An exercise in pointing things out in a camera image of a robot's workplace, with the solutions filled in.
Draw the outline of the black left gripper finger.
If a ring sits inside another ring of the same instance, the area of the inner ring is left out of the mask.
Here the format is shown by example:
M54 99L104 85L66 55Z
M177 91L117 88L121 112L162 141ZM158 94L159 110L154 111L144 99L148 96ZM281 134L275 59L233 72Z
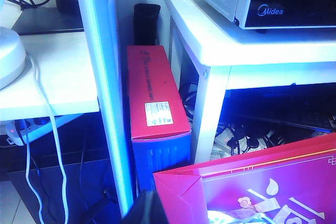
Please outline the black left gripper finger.
M127 215L122 219L122 223L168 223L157 191L142 191Z

